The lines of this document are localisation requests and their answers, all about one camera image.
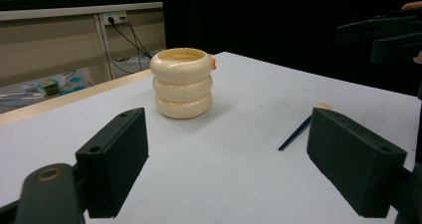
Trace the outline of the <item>cream ringed pen holder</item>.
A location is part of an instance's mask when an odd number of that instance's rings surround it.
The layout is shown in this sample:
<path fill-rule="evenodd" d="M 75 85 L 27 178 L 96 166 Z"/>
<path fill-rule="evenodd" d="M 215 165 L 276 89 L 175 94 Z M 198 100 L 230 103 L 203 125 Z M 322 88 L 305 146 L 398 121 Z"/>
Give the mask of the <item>cream ringed pen holder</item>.
<path fill-rule="evenodd" d="M 187 119 L 206 113 L 212 106 L 215 59 L 192 48 L 168 49 L 150 61 L 155 106 L 163 115 Z"/>

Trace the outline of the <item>white board sheet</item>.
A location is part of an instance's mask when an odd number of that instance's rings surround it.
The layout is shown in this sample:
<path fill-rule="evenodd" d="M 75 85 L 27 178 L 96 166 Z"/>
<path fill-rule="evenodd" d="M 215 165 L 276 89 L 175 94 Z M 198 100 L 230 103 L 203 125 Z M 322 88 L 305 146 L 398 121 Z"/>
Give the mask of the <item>white board sheet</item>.
<path fill-rule="evenodd" d="M 146 112 L 149 158 L 118 216 L 87 224 L 393 224 L 358 216 L 317 170 L 302 133 L 317 103 L 412 151 L 419 101 L 221 53 L 213 105 L 188 120 L 161 115 L 151 77 L 0 126 L 0 206 L 34 170 L 71 163 L 117 114 Z"/>

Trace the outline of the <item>small green box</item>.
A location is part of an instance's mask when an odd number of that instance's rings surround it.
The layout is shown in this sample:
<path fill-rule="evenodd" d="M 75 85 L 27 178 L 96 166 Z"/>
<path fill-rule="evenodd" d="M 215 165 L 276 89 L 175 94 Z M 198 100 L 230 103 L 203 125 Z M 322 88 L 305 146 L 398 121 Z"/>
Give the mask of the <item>small green box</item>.
<path fill-rule="evenodd" d="M 44 96 L 56 95 L 60 92 L 59 85 L 52 80 L 37 84 L 38 91 Z"/>

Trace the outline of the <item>black curtain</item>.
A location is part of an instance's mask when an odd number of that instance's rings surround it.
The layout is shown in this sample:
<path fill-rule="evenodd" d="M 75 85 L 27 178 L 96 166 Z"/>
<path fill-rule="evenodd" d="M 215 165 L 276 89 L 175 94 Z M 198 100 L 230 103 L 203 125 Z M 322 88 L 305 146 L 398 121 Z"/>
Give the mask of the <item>black curtain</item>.
<path fill-rule="evenodd" d="M 338 26 L 417 0 L 163 0 L 166 44 L 230 52 L 414 96 L 422 67 L 370 61 L 369 42 L 337 45 Z"/>

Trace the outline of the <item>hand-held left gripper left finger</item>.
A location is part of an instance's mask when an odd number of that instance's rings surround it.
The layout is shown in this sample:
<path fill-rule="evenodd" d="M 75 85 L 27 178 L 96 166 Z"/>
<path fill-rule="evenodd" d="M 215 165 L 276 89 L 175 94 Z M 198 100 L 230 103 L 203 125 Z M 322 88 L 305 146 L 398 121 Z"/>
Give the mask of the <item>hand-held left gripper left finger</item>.
<path fill-rule="evenodd" d="M 115 116 L 76 152 L 76 159 L 90 217 L 116 217 L 148 159 L 144 108 Z"/>

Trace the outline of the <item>wooden table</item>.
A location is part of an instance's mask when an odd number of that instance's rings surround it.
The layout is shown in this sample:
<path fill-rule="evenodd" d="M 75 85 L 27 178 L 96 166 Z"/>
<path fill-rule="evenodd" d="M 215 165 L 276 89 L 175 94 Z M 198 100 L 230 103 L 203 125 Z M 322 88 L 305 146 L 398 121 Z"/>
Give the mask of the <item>wooden table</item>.
<path fill-rule="evenodd" d="M 14 111 L 0 113 L 0 126 L 14 123 L 19 120 L 23 120 L 43 112 L 48 112 L 59 107 L 69 105 L 71 103 L 111 91 L 121 86 L 126 86 L 131 83 L 142 81 L 150 78 L 151 76 L 152 72 L 150 70 L 146 70 L 132 75 L 128 75 L 126 77 L 108 81 L 99 85 L 95 85 L 93 87 L 89 87 L 87 89 L 69 95 L 64 95 L 54 99 L 39 102 L 34 105 L 30 105 Z"/>

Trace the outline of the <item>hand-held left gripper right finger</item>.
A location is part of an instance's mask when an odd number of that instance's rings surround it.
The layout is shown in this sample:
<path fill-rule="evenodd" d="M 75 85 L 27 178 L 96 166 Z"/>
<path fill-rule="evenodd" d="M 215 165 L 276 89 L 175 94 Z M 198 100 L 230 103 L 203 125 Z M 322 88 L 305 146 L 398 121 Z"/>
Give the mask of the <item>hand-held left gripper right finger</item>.
<path fill-rule="evenodd" d="M 358 215 L 387 216 L 405 150 L 339 112 L 314 109 L 307 153 Z"/>

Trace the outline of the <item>white power outlet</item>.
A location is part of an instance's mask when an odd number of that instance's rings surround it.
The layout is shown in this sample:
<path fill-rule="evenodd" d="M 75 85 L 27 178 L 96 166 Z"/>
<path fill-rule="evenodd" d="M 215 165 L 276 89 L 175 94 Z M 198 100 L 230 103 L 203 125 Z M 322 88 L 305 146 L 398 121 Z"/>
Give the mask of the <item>white power outlet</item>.
<path fill-rule="evenodd" d="M 103 13 L 104 22 L 106 26 L 124 24 L 126 19 L 125 11 L 107 12 Z"/>

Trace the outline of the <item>beige wooden desk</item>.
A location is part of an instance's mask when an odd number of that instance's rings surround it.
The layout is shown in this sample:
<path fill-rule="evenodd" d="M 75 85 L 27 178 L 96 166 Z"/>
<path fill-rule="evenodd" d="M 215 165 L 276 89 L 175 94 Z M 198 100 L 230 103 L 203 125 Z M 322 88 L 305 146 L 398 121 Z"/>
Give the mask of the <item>beige wooden desk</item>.
<path fill-rule="evenodd" d="M 125 11 L 106 26 L 103 13 Z M 112 61 L 130 57 L 133 35 L 149 51 L 166 47 L 160 2 L 0 12 L 0 87 L 81 69 L 101 84 L 116 78 Z"/>

